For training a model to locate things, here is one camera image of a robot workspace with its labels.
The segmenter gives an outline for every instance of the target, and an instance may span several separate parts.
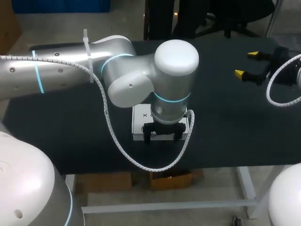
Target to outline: blue storage bin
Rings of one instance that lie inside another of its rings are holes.
[[[12,0],[15,13],[104,13],[111,0]]]
[[[110,0],[65,0],[70,13],[104,13],[110,11]]]

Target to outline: cardboard box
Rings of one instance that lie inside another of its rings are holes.
[[[192,173],[187,170],[183,172],[161,172],[150,173],[150,185],[153,190],[165,191],[187,188],[192,183]]]
[[[0,55],[7,54],[20,36],[11,0],[0,0]]]
[[[132,134],[133,140],[143,140],[143,131],[142,127],[145,123],[154,122],[151,115],[151,105],[150,104],[139,104],[133,107],[132,110]],[[180,123],[184,123],[186,130],[182,135],[181,140],[185,140],[187,137],[189,122],[188,118],[182,118]],[[157,135],[156,132],[153,132],[150,140],[173,140],[174,134],[168,135]]]
[[[125,191],[132,188],[131,173],[83,174],[76,177],[76,194]]]

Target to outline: white cable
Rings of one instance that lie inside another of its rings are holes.
[[[267,92],[266,92],[266,97],[267,97],[267,100],[274,106],[277,106],[277,107],[289,107],[289,106],[292,106],[292,105],[295,105],[296,103],[300,102],[301,101],[301,97],[291,101],[291,102],[287,102],[287,103],[277,103],[275,101],[273,101],[270,97],[270,90],[271,90],[271,87],[272,87],[272,84],[275,80],[275,78],[277,77],[277,75],[285,68],[287,67],[290,63],[292,63],[293,61],[297,60],[297,59],[300,59],[301,58],[301,54],[293,57],[292,59],[288,60],[285,64],[283,64],[280,68],[278,68],[277,71],[275,71],[275,73],[273,74],[273,76],[271,77],[271,79],[269,80],[269,83],[268,83],[268,87],[267,87]]]
[[[79,65],[79,64],[74,63],[74,62],[64,61],[64,60],[61,60],[61,59],[50,59],[50,58],[29,57],[29,56],[0,56],[0,60],[42,61],[42,62],[62,64],[62,65],[69,65],[69,66],[72,66],[72,67],[76,67],[76,68],[78,68],[78,69],[80,69],[80,70],[82,70],[82,71],[84,71],[88,74],[90,72],[89,69],[87,69],[86,67],[84,67],[82,65]],[[183,156],[183,154],[186,150],[186,147],[188,145],[188,142],[189,142],[192,130],[193,130],[193,125],[194,125],[194,112],[193,112],[193,110],[188,110],[187,113],[186,113],[187,117],[191,117],[191,122],[190,122],[189,131],[187,133],[186,140],[184,142],[183,148],[182,148],[180,154],[178,155],[178,157],[172,163],[170,163],[168,166],[165,166],[163,168],[158,168],[158,169],[148,168],[148,167],[145,167],[145,166],[139,164],[138,162],[136,162],[133,158],[131,158],[131,156],[129,156],[125,152],[125,150],[123,150],[123,148],[120,145],[119,141],[117,140],[117,138],[115,136],[115,133],[113,131],[113,128],[111,126],[111,121],[110,121],[110,118],[109,118],[108,105],[107,105],[107,97],[105,95],[103,85],[101,84],[101,82],[99,81],[99,79],[97,78],[97,76],[95,74],[93,74],[93,79],[97,83],[97,86],[99,87],[100,92],[103,96],[103,112],[104,112],[105,119],[107,121],[107,125],[108,125],[108,128],[109,128],[110,134],[113,138],[114,143],[116,144],[117,148],[121,151],[121,153],[131,163],[133,163],[135,166],[137,166],[137,167],[139,167],[143,170],[149,171],[149,172],[162,172],[162,171],[165,171],[165,170],[168,170],[168,169],[172,168],[182,158],[182,156]]]

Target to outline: office chair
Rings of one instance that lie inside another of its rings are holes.
[[[210,12],[206,18],[214,24],[196,34],[196,37],[214,32],[224,31],[224,36],[231,37],[235,31],[249,37],[259,37],[258,34],[248,30],[247,24],[260,20],[275,10],[272,0],[211,0]]]

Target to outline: blue led ring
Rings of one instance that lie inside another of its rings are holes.
[[[185,98],[183,98],[183,99],[181,99],[181,100],[166,100],[166,99],[160,97],[157,93],[154,93],[154,94],[155,94],[156,97],[158,97],[160,100],[163,100],[163,101],[169,102],[169,103],[179,103],[179,102],[181,102],[181,101],[187,99],[187,98],[189,97],[189,95],[190,95],[190,93],[189,93],[189,94],[187,95],[187,97],[185,97]]]
[[[36,51],[35,50],[32,51],[32,56],[36,57]],[[42,86],[42,82],[41,82],[40,73],[39,73],[39,69],[38,69],[37,63],[34,63],[34,68],[35,68],[35,71],[36,71],[39,88],[41,90],[41,93],[44,93],[44,89],[43,89],[43,86]]]
[[[104,62],[103,66],[102,66],[102,69],[101,69],[101,73],[103,74],[103,69],[104,69],[104,67],[105,67],[111,60],[113,60],[113,59],[115,59],[115,58],[118,58],[118,57],[124,57],[124,56],[130,56],[130,57],[132,57],[133,55],[132,55],[132,54],[126,54],[126,53],[124,53],[124,54],[118,54],[118,55],[112,56],[112,57],[109,58],[106,62]]]

